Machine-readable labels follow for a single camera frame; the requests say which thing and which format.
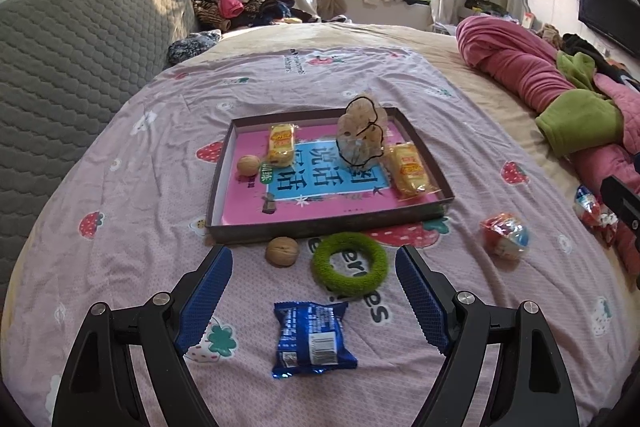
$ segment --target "blue snack package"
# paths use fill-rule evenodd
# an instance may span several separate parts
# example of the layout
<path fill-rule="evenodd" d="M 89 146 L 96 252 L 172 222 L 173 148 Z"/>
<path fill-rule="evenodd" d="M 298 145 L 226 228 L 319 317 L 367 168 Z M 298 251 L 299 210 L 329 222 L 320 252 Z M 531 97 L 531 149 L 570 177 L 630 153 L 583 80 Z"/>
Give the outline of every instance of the blue snack package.
<path fill-rule="evenodd" d="M 280 341 L 273 378 L 331 369 L 355 369 L 358 360 L 344 347 L 341 320 L 349 303 L 279 302 L 273 312 L 280 322 Z"/>

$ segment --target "white star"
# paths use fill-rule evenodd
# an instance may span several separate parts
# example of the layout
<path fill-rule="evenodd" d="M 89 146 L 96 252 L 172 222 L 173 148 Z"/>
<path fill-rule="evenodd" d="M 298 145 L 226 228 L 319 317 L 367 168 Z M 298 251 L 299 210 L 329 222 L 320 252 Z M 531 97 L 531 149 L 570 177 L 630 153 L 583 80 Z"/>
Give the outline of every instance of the white star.
<path fill-rule="evenodd" d="M 300 206 L 305 206 L 306 204 L 310 204 L 308 201 L 306 201 L 306 199 L 306 196 L 298 196 L 297 198 L 295 198 L 295 202 Z"/>

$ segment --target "green blanket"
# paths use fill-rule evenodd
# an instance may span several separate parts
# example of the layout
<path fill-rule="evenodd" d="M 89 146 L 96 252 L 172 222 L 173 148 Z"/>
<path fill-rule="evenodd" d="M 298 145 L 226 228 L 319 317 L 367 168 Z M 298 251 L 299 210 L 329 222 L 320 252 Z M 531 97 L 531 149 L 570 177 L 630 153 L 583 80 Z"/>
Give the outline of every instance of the green blanket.
<path fill-rule="evenodd" d="M 593 75 L 596 74 L 596 62 L 589 55 L 577 53 L 575 57 L 558 52 L 556 66 L 564 77 L 578 89 L 595 91 Z"/>
<path fill-rule="evenodd" d="M 558 157 L 622 143 L 622 113 L 612 100 L 592 90 L 565 91 L 536 118 L 536 124 Z"/>

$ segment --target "cardboard tray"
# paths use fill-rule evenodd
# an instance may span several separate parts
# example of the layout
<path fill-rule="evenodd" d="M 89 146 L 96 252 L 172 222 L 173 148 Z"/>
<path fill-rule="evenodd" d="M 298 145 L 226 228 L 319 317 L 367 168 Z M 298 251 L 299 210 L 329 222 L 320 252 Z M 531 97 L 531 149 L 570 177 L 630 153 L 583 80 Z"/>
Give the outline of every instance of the cardboard tray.
<path fill-rule="evenodd" d="M 257 243 L 269 241 L 274 237 L 287 236 L 293 238 L 329 235 L 336 232 L 360 232 L 362 230 L 379 229 L 436 219 L 442 217 L 454 199 L 447 180 L 431 155 L 428 147 L 420 139 L 411 123 L 395 107 L 385 107 L 389 123 L 393 123 L 405 141 L 414 142 L 432 182 L 438 190 L 435 201 L 407 202 L 399 208 L 377 210 L 354 214 L 342 214 L 331 217 L 301 219 L 299 221 L 273 221 L 242 225 L 225 225 L 222 223 L 225 209 L 225 197 L 230 176 L 236 176 L 234 149 L 238 136 L 242 133 L 264 131 L 274 124 L 293 123 L 300 127 L 335 124 L 344 114 L 344 109 L 323 109 L 289 113 L 265 114 L 238 118 L 231 121 L 223 143 L 222 154 L 216 165 L 211 186 L 209 208 L 206 225 L 213 239 L 226 245 L 238 243 Z"/>

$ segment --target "green label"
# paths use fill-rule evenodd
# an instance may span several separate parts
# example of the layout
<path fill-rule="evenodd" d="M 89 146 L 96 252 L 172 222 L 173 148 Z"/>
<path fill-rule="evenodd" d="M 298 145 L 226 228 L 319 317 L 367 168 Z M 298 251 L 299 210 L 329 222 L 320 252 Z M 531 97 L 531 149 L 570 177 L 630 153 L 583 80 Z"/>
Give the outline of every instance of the green label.
<path fill-rule="evenodd" d="M 267 163 L 260 165 L 260 183 L 269 185 L 273 181 L 273 168 Z"/>

